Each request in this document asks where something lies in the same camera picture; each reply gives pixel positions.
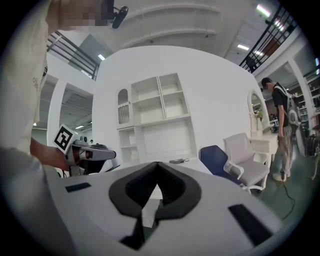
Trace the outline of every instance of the railing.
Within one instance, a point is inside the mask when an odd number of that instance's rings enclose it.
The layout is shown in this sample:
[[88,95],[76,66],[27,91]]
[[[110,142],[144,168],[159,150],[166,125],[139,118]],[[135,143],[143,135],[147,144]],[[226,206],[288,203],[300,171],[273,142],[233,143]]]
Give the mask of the railing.
[[267,20],[266,23],[266,30],[239,65],[251,73],[264,63],[297,27],[297,22],[282,6],[277,9],[271,21]]
[[59,31],[49,35],[46,46],[47,52],[52,51],[52,54],[62,61],[96,80],[100,64]]

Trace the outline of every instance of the t-shirt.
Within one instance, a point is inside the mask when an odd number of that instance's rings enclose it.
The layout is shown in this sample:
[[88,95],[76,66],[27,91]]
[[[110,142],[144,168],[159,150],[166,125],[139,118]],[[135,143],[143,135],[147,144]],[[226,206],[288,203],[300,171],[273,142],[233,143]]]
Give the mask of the t-shirt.
[[[276,107],[276,117],[278,121],[280,122],[279,118],[279,108],[278,106],[283,105],[284,111],[288,113],[288,97],[284,95],[283,92],[281,92],[279,89],[275,88],[272,93],[272,99],[274,106]],[[283,121],[283,127],[288,126],[288,117],[286,114],[284,114],[284,121]]]
[[43,1],[21,22],[0,69],[0,146],[28,154],[48,69],[46,17],[50,2]]

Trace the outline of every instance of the man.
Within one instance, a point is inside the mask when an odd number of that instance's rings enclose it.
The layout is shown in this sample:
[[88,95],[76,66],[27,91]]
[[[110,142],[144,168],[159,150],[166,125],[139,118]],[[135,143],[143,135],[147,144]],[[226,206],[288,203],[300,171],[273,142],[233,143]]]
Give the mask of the man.
[[43,165],[68,170],[56,147],[31,138],[39,121],[41,90],[47,76],[47,39],[57,30],[94,26],[106,3],[96,0],[43,0],[17,29],[0,70],[0,147],[16,148],[38,158]]
[[276,107],[276,115],[279,122],[278,141],[279,148],[282,154],[282,167],[280,173],[274,173],[272,177],[276,181],[283,180],[285,182],[287,178],[289,178],[291,175],[290,169],[292,164],[293,153],[293,129],[290,126],[287,117],[288,97],[285,96],[279,89],[275,88],[276,85],[280,87],[281,85],[279,83],[274,83],[270,78],[265,77],[264,79],[262,79],[261,83],[264,90],[268,90],[268,92],[272,93],[272,99],[274,106]]

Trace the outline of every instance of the cable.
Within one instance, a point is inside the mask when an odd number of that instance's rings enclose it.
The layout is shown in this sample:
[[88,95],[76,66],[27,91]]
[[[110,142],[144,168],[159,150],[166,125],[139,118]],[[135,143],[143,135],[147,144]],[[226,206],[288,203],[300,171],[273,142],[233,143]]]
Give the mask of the cable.
[[286,216],[284,216],[284,218],[283,218],[283,220],[284,220],[284,219],[286,219],[286,217],[288,217],[293,212],[293,210],[295,208],[295,205],[296,205],[296,201],[291,196],[289,196],[287,187],[286,187],[286,185],[285,185],[283,180],[282,180],[282,184],[284,186],[286,196],[291,200],[291,210],[287,213]]

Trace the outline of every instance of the mirror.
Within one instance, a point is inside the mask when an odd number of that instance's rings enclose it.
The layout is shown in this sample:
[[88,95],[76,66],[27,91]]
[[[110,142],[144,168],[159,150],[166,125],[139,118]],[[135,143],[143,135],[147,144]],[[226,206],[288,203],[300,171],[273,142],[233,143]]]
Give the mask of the mirror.
[[270,123],[268,117],[268,111],[262,96],[260,93],[252,89],[248,94],[248,107],[251,120],[251,136],[259,137],[263,133],[269,131]]

